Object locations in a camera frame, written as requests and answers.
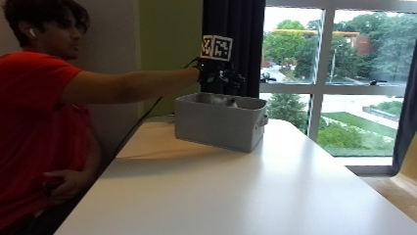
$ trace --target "earbud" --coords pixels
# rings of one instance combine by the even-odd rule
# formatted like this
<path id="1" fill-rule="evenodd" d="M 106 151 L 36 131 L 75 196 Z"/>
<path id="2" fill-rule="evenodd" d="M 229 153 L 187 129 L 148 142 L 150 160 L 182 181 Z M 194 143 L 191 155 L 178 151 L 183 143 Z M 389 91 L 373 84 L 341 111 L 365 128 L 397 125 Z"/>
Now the earbud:
<path id="1" fill-rule="evenodd" d="M 32 37 L 36 37 L 35 31 L 32 28 L 30 28 L 30 35 L 32 35 Z"/>

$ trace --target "man's arm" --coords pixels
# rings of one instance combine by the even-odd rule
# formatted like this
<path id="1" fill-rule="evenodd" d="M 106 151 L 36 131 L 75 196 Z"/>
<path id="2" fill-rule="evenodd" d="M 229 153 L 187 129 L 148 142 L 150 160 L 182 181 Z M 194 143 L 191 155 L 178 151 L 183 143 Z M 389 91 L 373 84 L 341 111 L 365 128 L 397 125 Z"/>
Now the man's arm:
<path id="1" fill-rule="evenodd" d="M 200 70 L 139 70 L 123 74 L 82 71 L 68 83 L 62 101 L 76 104 L 140 102 L 198 82 Z"/>

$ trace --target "white table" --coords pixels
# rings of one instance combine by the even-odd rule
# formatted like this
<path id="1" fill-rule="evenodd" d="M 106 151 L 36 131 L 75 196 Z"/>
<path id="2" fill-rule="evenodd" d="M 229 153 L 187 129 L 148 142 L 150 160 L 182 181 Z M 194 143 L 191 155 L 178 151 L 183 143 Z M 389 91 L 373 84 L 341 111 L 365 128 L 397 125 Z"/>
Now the white table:
<path id="1" fill-rule="evenodd" d="M 56 234 L 416 235 L 417 224 L 287 121 L 252 154 L 147 122 Z"/>

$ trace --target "dark hair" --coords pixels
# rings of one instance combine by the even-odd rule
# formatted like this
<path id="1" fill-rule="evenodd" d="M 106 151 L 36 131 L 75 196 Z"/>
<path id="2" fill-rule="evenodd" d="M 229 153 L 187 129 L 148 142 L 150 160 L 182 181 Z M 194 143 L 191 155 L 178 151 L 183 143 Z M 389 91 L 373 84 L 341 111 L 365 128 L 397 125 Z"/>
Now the dark hair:
<path id="1" fill-rule="evenodd" d="M 22 21 L 31 23 L 40 31 L 44 31 L 44 24 L 51 22 L 67 27 L 68 14 L 72 12 L 76 27 L 84 32 L 90 29 L 88 10 L 75 0 L 6 0 L 3 11 L 22 47 L 30 46 L 30 39 L 19 29 Z"/>

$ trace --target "man's hand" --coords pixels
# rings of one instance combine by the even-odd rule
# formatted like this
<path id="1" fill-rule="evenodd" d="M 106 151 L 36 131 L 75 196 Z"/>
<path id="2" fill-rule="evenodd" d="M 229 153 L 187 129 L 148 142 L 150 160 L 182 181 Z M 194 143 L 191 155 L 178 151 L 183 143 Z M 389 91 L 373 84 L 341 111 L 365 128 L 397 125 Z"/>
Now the man's hand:
<path id="1" fill-rule="evenodd" d="M 46 185 L 46 191 L 52 204 L 66 203 L 84 192 L 95 181 L 95 175 L 87 171 L 75 171 L 70 169 L 46 172 L 50 182 L 55 184 Z"/>

